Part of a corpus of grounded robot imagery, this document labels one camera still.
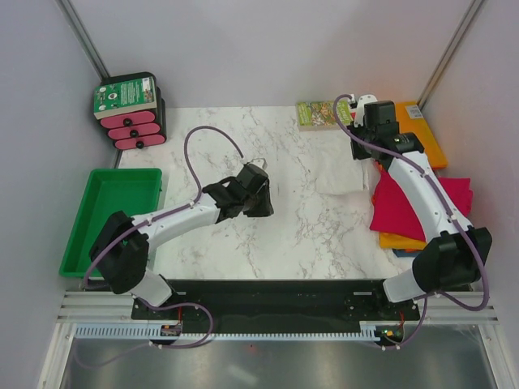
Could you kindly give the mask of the white t shirt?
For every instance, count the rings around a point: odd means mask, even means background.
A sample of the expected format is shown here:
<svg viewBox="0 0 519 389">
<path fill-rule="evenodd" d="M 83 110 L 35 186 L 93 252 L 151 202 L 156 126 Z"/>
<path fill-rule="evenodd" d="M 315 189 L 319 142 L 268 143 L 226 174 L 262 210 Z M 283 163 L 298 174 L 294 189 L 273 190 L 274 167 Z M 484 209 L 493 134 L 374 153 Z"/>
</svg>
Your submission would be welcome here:
<svg viewBox="0 0 519 389">
<path fill-rule="evenodd" d="M 322 159 L 315 169 L 315 189 L 321 195 L 348 195 L 367 189 L 364 168 L 354 160 Z"/>
</svg>

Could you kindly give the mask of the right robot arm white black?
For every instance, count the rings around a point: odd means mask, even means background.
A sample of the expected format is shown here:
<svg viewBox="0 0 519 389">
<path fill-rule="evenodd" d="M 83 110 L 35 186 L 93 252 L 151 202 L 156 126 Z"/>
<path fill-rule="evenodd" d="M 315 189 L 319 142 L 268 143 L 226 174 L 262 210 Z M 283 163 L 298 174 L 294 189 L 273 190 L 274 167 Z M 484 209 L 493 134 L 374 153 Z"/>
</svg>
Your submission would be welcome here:
<svg viewBox="0 0 519 389">
<path fill-rule="evenodd" d="M 384 291 L 371 299 L 373 313 L 391 318 L 401 302 L 431 293 L 448 296 L 448 290 L 480 281 L 482 301 L 463 305 L 471 311 L 487 306 L 490 289 L 485 262 L 492 237 L 488 229 L 475 228 L 458 210 L 433 172 L 424 146 L 413 133 L 399 130 L 396 109 L 390 100 L 373 95 L 358 98 L 352 124 L 345 128 L 357 160 L 378 162 L 403 191 L 416 213 L 426 246 L 412 267 L 383 282 Z"/>
</svg>

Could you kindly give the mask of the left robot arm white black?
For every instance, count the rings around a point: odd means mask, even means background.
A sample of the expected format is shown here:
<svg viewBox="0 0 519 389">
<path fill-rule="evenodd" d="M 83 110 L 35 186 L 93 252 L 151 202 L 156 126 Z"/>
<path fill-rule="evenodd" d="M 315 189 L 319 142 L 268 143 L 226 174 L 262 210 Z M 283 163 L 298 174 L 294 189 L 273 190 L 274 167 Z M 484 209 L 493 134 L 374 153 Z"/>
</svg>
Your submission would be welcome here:
<svg viewBox="0 0 519 389">
<path fill-rule="evenodd" d="M 89 256 L 112 293 L 130 293 L 145 300 L 159 318 L 171 318 L 177 312 L 178 299 L 165 278 L 149 268 L 149 255 L 192 230 L 240 215 L 262 218 L 273 213 L 269 176 L 249 162 L 237 176 L 200 187 L 195 199 L 185 205 L 135 216 L 113 213 Z"/>
</svg>

